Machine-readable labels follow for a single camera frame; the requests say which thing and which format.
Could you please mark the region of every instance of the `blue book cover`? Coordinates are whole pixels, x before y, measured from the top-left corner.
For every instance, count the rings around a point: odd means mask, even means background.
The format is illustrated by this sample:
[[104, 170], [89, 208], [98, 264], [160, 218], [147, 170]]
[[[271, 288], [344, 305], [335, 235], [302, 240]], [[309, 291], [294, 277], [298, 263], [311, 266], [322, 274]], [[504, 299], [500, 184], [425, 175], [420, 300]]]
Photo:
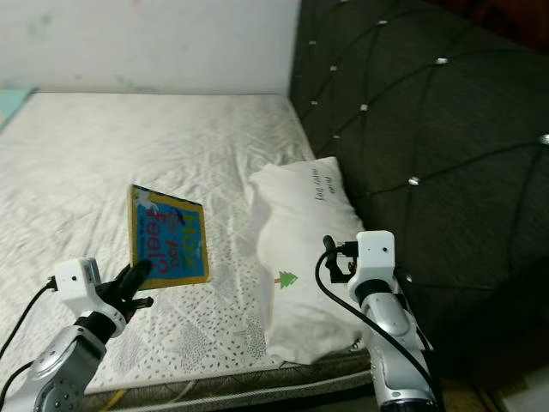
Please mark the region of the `blue book cover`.
[[130, 255], [153, 263], [143, 289], [209, 282], [202, 205], [130, 187]]

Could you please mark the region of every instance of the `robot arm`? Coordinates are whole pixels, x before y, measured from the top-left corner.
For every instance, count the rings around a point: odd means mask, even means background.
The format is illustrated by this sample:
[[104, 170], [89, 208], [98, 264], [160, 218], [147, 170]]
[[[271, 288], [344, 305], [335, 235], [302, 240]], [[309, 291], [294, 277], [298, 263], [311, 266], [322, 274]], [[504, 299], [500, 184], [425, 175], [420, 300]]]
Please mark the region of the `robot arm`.
[[[393, 337], [427, 370], [415, 319], [394, 294], [399, 287], [393, 277], [393, 234], [386, 231], [361, 232], [357, 241], [346, 244], [347, 251], [353, 251], [346, 254], [356, 262], [356, 267], [350, 266], [353, 275], [347, 285], [351, 298], [368, 319]], [[324, 244], [328, 246], [330, 241], [325, 239]], [[335, 267], [335, 249], [331, 251], [326, 263], [330, 271]], [[418, 369], [385, 337], [372, 328], [368, 331], [365, 343], [371, 357], [371, 375], [379, 408], [383, 412], [438, 410], [431, 387]]]
[[151, 270], [149, 261], [127, 266], [101, 284], [95, 259], [71, 260], [56, 267], [55, 281], [63, 302], [78, 317], [63, 328], [33, 362], [23, 386], [4, 410], [73, 411], [106, 353], [106, 342], [122, 333], [137, 309], [151, 298], [132, 300]]

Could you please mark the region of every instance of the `black cable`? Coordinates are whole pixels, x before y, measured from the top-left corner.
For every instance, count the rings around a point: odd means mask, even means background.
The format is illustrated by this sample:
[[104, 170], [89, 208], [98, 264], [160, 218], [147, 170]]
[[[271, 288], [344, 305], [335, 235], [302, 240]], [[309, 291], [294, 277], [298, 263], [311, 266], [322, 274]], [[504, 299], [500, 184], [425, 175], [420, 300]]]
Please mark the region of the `black cable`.
[[431, 375], [425, 370], [425, 368], [418, 362], [417, 359], [413, 357], [410, 352], [407, 351], [406, 348], [404, 348], [402, 345], [400, 345], [389, 333], [387, 333], [385, 330], [377, 326], [377, 324], [372, 321], [370, 318], [368, 318], [364, 313], [356, 310], [354, 307], [346, 303], [346, 301], [340, 299], [335, 294], [332, 294], [322, 283], [320, 280], [320, 265], [322, 264], [323, 260], [328, 256], [329, 253], [332, 253], [333, 251], [325, 251], [322, 255], [320, 255], [320, 258], [317, 261], [317, 266], [315, 267], [315, 279], [317, 280], [318, 287], [335, 303], [343, 306], [345, 309], [347, 309], [350, 313], [352, 313], [357, 318], [361, 319], [364, 323], [366, 323], [368, 326], [370, 326], [375, 332], [377, 332], [383, 339], [385, 339], [387, 342], [389, 342], [391, 345], [395, 347], [396, 350], [398, 350], [402, 356], [404, 356], [408, 361], [413, 365], [413, 367], [416, 368], [416, 370], [419, 372], [419, 374], [425, 379], [425, 382], [429, 385], [431, 388], [433, 395], [435, 396], [437, 400], [437, 406], [443, 410], [443, 399], [439, 398], [437, 396], [437, 392], [435, 391], [435, 388], [437, 387], [435, 385], [434, 380], [431, 378]]
[[17, 369], [15, 372], [13, 372], [11, 376], [8, 378], [8, 380], [6, 381], [5, 385], [2, 388], [2, 394], [0, 394], [0, 410], [2, 410], [3, 408], [3, 402], [6, 399], [6, 393], [8, 393], [8, 388], [11, 385], [11, 383], [15, 380], [15, 378], [19, 376], [21, 372], [31, 367], [32, 364], [33, 364], [32, 362], [26, 363], [25, 365]]
[[31, 299], [31, 301], [28, 302], [28, 305], [25, 308], [25, 311], [19, 317], [19, 320], [15, 324], [15, 328], [11, 331], [11, 334], [9, 334], [8, 339], [6, 340], [5, 344], [2, 346], [2, 350], [0, 350], [0, 359], [2, 359], [2, 356], [3, 356], [4, 352], [8, 348], [11, 341], [13, 340], [13, 338], [15, 336], [15, 333], [17, 333], [17, 331], [19, 330], [21, 324], [23, 323], [23, 320], [25, 320], [25, 317], [28, 315], [28, 312], [31, 310], [31, 307], [33, 307], [34, 303], [36, 303], [36, 300], [38, 300], [40, 295], [42, 295], [47, 289], [50, 289], [50, 288], [53, 288], [53, 289], [57, 290], [57, 285], [55, 283], [55, 278], [52, 278], [42, 289], [40, 289], [38, 291], [38, 293], [36, 293], [36, 295], [34, 295], [34, 297]]

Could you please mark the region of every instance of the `pillow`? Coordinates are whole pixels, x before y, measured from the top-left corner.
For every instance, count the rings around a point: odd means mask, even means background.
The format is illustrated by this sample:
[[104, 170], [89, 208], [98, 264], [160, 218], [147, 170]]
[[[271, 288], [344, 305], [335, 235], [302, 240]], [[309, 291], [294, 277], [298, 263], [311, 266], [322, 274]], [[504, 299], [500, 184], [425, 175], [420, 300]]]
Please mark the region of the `pillow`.
[[[278, 363], [311, 364], [356, 348], [363, 341], [364, 324], [324, 295], [314, 276], [324, 235], [337, 243], [354, 240], [364, 230], [343, 190], [337, 159], [267, 165], [250, 176], [246, 197], [257, 256], [271, 275], [273, 303], [265, 330], [269, 355]], [[324, 266], [321, 277], [332, 292], [352, 303], [347, 285], [331, 284]]]

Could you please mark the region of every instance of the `black tufted headboard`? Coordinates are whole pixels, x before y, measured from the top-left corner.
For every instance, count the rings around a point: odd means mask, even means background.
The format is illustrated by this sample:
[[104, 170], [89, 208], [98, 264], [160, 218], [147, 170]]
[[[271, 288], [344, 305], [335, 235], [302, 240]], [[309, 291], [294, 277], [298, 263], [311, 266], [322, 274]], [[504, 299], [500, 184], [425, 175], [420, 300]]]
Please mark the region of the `black tufted headboard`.
[[439, 353], [472, 359], [544, 310], [549, 58], [427, 3], [304, 0], [291, 97], [365, 227], [395, 234]]

